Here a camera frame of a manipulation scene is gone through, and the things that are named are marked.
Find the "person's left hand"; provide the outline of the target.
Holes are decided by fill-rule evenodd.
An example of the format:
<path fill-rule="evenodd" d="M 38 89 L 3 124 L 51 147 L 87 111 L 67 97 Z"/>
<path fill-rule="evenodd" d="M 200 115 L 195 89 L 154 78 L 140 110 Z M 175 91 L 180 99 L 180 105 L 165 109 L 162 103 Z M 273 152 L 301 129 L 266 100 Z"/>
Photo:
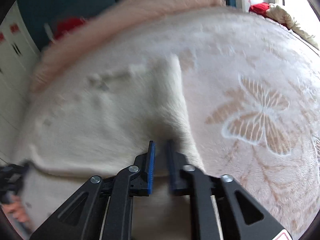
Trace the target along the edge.
<path fill-rule="evenodd" d="M 24 228 L 32 232 L 31 220 L 22 204 L 19 196 L 11 195 L 8 204 L 1 204 L 6 215 L 12 215 L 13 219 L 21 223 Z"/>

